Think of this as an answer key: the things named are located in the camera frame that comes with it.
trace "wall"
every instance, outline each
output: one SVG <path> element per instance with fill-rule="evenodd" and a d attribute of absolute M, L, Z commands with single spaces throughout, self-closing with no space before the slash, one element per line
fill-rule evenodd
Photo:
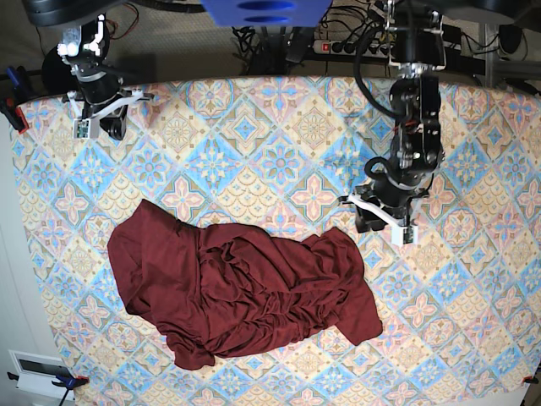
<path fill-rule="evenodd" d="M 8 349 L 58 358 L 46 322 L 26 245 L 11 157 L 11 128 L 0 115 L 0 405 L 58 404 L 15 388 L 7 371 L 16 372 Z"/>

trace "floral pattern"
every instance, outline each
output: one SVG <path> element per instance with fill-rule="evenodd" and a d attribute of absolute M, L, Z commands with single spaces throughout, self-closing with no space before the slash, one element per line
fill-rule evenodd
<path fill-rule="evenodd" d="M 390 81 L 367 81 L 387 102 Z M 415 218 L 419 245 L 357 233 L 337 197 L 388 156 L 394 123 L 351 78 L 145 86 L 113 141 L 69 138 L 58 99 L 22 106 L 14 173 L 38 291 L 78 403 L 431 406 L 510 392 L 541 356 L 541 117 L 533 98 L 442 86 L 446 160 Z M 335 326 L 267 354 L 177 368 L 167 339 L 124 309 L 107 260 L 142 199 L 200 227 L 243 222 L 302 241 L 333 227 L 359 247 L 383 332 Z"/>

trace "table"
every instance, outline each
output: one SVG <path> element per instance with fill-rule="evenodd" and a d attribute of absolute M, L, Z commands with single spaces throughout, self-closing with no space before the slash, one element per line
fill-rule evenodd
<path fill-rule="evenodd" d="M 384 102 L 389 80 L 370 82 Z M 60 355 L 90 385 L 79 404 L 430 405 L 512 391 L 541 359 L 541 115 L 533 98 L 442 85 L 447 160 L 420 245 L 358 235 L 336 198 L 365 182 L 394 123 L 351 78 L 148 85 L 125 140 L 73 140 L 58 99 L 23 106 L 14 171 L 36 279 Z M 189 372 L 127 315 L 107 259 L 146 198 L 185 222 L 255 224 L 304 239 L 346 231 L 366 262 L 384 333 L 353 347 L 335 328 Z"/>

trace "blue robot part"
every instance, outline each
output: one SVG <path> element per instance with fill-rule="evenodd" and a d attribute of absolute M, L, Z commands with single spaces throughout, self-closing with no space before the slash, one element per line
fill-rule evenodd
<path fill-rule="evenodd" d="M 216 25 L 315 27 L 332 0 L 202 0 Z"/>

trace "crumpled fabric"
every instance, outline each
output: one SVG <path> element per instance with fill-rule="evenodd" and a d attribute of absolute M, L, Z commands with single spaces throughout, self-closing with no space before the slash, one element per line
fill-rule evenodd
<path fill-rule="evenodd" d="M 143 200 L 109 259 L 126 311 L 198 370 L 336 326 L 354 345 L 382 333 L 355 243 L 338 228 L 302 243 L 242 224 L 196 228 Z"/>

